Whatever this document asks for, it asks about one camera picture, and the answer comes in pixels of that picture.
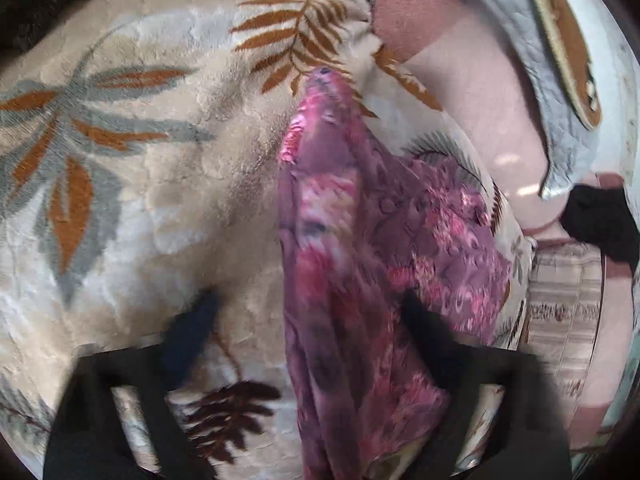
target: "purple garment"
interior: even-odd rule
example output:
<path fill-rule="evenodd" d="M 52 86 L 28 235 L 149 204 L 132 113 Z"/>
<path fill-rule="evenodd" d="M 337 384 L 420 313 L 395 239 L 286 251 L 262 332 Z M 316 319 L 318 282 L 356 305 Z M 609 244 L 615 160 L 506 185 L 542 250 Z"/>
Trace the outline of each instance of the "purple garment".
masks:
<path fill-rule="evenodd" d="M 455 166 L 391 155 L 336 72 L 309 77 L 278 183 L 305 480 L 357 480 L 440 420 L 447 397 L 400 323 L 400 292 L 414 287 L 455 330 L 492 334 L 510 265 Z"/>

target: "beige blanket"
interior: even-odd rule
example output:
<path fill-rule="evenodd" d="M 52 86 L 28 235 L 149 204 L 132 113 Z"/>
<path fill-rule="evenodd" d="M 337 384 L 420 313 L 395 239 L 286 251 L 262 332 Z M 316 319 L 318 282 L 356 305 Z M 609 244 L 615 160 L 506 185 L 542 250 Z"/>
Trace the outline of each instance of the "beige blanket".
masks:
<path fill-rule="evenodd" d="M 90 0 L 2 70 L 0 428 L 36 475 L 78 349 L 136 344 L 209 285 L 225 297 L 217 335 L 171 400 L 180 412 L 241 379 L 276 386 L 264 433 L 246 450 L 228 444 L 235 464 L 218 472 L 300 475 L 274 154 L 320 64 L 348 78 L 394 153 L 453 155 L 481 190 L 513 262 L 495 343 L 516 346 L 531 246 L 465 134 L 370 21 L 367 0 Z M 135 398 L 118 395 L 154 468 Z M 467 454 L 490 420 L 481 413 Z"/>

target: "purple floral cloth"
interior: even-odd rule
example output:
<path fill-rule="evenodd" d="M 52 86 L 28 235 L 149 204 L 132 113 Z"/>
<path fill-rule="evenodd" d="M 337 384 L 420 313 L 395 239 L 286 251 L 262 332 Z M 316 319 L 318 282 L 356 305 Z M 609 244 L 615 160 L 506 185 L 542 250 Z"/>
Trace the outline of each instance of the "purple floral cloth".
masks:
<path fill-rule="evenodd" d="M 510 266 L 456 163 L 391 155 L 339 74 L 316 69 L 279 155 L 287 362 L 305 479 L 359 479 L 446 407 L 399 320 L 414 287 L 452 327 L 492 334 Z"/>

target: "fleece blanket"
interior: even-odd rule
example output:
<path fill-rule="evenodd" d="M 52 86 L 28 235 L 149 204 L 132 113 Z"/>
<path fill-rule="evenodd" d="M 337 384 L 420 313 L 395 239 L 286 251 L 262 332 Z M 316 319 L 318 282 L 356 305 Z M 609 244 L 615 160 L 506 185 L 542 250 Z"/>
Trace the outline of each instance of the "fleece blanket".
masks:
<path fill-rule="evenodd" d="M 138 344 L 212 285 L 215 338 L 169 401 L 221 478 L 302 474 L 274 155 L 320 65 L 391 153 L 452 156 L 481 195 L 512 269 L 489 340 L 515 347 L 531 244 L 466 135 L 372 33 L 368 0 L 89 0 L 0 73 L 0 429 L 36 476 L 78 352 Z M 117 396 L 155 469 L 135 394 Z"/>

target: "gray fabric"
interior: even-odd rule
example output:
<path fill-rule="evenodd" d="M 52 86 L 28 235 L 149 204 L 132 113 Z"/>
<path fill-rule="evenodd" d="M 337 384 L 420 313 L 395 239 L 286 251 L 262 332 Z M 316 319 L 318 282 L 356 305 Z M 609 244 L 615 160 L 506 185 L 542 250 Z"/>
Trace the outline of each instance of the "gray fabric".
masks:
<path fill-rule="evenodd" d="M 549 159 L 541 196 L 552 198 L 567 192 L 591 169 L 598 135 L 588 131 L 572 109 L 533 0 L 482 1 L 508 34 L 536 93 Z"/>

